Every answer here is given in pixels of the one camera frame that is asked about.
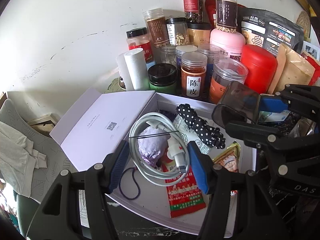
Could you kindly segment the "black polka dot scrunchie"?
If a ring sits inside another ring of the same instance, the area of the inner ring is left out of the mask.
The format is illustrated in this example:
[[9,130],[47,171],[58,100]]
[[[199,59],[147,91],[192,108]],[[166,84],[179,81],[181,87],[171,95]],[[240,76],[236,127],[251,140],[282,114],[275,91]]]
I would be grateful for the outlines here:
[[184,120],[188,128],[191,128],[199,139],[210,148],[224,149],[225,137],[218,127],[209,126],[208,122],[199,117],[189,104],[180,104],[176,107],[177,114]]

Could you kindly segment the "brown nut snack packet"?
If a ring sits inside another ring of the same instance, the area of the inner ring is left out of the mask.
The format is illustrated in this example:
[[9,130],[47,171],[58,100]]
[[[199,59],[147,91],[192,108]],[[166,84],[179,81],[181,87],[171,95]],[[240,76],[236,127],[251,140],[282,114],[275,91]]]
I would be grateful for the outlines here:
[[226,150],[213,159],[214,164],[219,164],[229,172],[239,172],[239,159],[241,146],[234,141]]

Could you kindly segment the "grey cloth on chair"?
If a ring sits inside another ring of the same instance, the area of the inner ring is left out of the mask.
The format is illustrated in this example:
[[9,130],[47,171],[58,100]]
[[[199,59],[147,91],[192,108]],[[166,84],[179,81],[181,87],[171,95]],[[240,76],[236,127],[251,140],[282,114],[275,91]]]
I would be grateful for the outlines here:
[[1,122],[1,178],[20,195],[31,196],[35,169],[47,168],[47,156],[34,148],[34,142]]

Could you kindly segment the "kraft paper pouch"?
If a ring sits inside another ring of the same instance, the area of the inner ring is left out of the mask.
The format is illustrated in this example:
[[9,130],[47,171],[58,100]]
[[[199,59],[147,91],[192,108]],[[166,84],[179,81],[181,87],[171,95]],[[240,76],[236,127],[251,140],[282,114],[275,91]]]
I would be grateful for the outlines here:
[[309,84],[315,69],[304,57],[281,43],[276,59],[276,72],[267,90],[267,94],[282,91],[287,84]]

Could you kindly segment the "clear jar sliced herbs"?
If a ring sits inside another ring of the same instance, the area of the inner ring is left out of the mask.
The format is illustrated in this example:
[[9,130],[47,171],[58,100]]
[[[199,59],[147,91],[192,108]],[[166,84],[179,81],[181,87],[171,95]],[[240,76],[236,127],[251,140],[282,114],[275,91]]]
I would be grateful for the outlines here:
[[185,17],[174,17],[165,20],[169,36],[169,42],[172,46],[188,45],[189,34],[187,19]]

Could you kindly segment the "red spice jar black lid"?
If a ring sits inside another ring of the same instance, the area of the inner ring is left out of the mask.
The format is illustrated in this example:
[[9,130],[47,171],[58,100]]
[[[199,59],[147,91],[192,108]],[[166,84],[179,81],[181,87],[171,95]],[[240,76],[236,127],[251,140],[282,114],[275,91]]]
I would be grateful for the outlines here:
[[153,52],[151,48],[151,41],[146,27],[136,28],[126,32],[127,45],[129,50],[142,48],[146,63],[153,61]]

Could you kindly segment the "red foil bag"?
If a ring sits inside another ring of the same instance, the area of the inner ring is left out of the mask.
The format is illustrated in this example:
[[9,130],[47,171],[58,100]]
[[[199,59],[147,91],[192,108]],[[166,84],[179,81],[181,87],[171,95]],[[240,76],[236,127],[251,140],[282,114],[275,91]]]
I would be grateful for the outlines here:
[[319,77],[320,77],[320,62],[304,50],[302,51],[301,55],[315,69],[314,74],[309,82],[309,85],[316,85],[317,86],[319,84]]

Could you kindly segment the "tan jar black lid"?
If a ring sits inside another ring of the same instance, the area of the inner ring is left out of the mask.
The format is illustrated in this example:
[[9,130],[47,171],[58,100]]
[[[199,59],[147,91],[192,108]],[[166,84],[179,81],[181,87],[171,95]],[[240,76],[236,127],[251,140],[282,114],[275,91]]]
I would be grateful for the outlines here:
[[189,40],[192,45],[209,44],[212,26],[210,23],[188,23]]

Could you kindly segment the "dark transparent plastic box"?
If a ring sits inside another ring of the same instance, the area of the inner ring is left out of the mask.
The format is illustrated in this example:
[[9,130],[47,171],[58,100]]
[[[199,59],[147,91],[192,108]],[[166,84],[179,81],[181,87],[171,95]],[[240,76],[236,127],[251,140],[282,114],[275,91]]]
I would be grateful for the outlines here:
[[256,124],[260,98],[259,93],[238,81],[232,81],[213,109],[212,120],[222,128],[231,121]]

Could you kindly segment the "red snack sachet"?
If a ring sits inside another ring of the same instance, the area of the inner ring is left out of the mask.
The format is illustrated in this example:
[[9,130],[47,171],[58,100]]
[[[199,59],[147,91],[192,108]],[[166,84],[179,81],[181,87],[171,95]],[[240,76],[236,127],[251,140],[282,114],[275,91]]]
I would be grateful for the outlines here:
[[206,207],[191,167],[187,175],[179,183],[166,188],[171,218],[195,213]]

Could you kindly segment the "lavender drawstring pouch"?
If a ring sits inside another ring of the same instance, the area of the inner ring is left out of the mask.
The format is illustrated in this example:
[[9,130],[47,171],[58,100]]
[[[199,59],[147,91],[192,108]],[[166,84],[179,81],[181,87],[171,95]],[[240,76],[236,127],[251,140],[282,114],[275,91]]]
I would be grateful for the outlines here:
[[160,158],[168,148],[169,133],[151,126],[144,129],[138,136],[138,150],[142,159],[151,167],[160,169]]

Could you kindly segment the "green white medicine box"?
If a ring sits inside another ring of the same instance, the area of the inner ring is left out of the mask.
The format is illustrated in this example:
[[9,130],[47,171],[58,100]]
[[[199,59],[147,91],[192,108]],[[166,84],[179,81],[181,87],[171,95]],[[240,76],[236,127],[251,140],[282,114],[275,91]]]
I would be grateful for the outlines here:
[[288,110],[284,110],[280,113],[260,111],[258,123],[264,124],[264,123],[283,122],[289,116],[289,114],[290,114],[290,111],[288,111]]

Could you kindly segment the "red cylindrical canister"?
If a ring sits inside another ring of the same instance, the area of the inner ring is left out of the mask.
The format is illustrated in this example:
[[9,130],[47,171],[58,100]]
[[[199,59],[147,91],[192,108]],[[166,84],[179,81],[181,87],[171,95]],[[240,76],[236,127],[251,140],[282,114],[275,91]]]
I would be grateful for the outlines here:
[[240,62],[248,69],[245,85],[259,94],[267,92],[277,68],[277,59],[266,49],[244,45]]

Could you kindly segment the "green white snack packet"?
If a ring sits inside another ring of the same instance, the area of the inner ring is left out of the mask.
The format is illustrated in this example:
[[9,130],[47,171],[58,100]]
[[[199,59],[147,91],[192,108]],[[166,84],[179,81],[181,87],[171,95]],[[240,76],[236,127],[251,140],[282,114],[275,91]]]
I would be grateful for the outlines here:
[[208,147],[206,144],[202,142],[202,140],[199,138],[199,136],[196,134],[194,130],[188,128],[187,124],[184,122],[182,117],[177,115],[173,121],[173,124],[181,133],[185,144],[187,144],[190,141],[195,141],[202,154],[209,154],[210,147]]

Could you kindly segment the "tall jar maroon label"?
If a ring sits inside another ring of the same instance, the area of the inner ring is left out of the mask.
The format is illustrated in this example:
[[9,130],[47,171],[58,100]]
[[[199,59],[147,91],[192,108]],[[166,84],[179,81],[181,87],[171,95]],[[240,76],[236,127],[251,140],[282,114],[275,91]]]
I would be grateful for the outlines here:
[[216,28],[236,33],[238,15],[237,0],[216,0]]

